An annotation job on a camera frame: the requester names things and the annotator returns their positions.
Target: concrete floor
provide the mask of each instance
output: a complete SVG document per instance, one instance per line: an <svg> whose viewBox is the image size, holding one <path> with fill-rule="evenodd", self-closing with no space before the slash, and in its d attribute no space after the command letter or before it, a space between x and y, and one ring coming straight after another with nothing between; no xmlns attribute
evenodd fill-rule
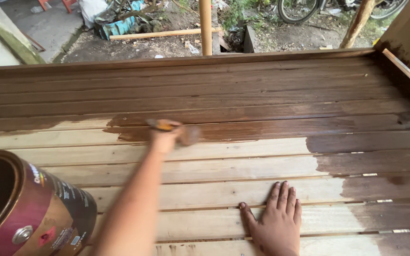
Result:
<svg viewBox="0 0 410 256"><path fill-rule="evenodd" d="M50 0L51 9L34 14L31 8L41 6L37 0L7 0L1 8L15 25L41 44L46 51L40 55L46 62L52 62L62 52L74 34L82 27L82 14L78 13L78 3L71 5L68 14L61 0Z"/></svg>

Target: chair leg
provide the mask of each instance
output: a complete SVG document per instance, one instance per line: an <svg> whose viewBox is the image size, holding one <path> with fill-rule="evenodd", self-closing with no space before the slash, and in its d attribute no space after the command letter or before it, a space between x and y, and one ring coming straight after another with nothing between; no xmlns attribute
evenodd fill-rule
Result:
<svg viewBox="0 0 410 256"><path fill-rule="evenodd" d="M47 3L47 2L48 2L48 0L39 0L39 3L41 4L42 9L44 9L44 11L47 11L47 8L44 5L44 3Z"/></svg>
<svg viewBox="0 0 410 256"><path fill-rule="evenodd" d="M69 8L69 6L71 6L73 3L76 3L77 0L61 0L61 1L63 2L65 8L67 9L67 12L71 14L72 10L71 8Z"/></svg>

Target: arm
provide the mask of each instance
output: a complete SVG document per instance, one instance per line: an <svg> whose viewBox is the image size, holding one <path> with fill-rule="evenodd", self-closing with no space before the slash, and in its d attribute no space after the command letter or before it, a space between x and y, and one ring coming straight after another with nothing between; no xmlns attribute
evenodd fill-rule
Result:
<svg viewBox="0 0 410 256"><path fill-rule="evenodd" d="M151 255L156 236L161 166L180 133L181 127L171 132L152 131L152 142L144 160L106 216L95 256Z"/></svg>

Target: red paint can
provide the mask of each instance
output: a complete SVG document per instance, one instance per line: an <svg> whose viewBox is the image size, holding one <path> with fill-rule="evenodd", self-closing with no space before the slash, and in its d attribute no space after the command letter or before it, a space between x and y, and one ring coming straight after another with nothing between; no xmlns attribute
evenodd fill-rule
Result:
<svg viewBox="0 0 410 256"><path fill-rule="evenodd" d="M88 192L0 150L0 256L72 256L91 237Z"/></svg>

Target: white bag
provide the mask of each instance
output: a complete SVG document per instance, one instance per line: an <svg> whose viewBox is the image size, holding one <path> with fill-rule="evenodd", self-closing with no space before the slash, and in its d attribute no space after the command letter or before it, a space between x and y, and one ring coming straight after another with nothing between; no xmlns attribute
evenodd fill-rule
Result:
<svg viewBox="0 0 410 256"><path fill-rule="evenodd" d="M88 29L94 27L94 18L107 9L107 3L105 0L78 0L78 4L82 10L85 26Z"/></svg>

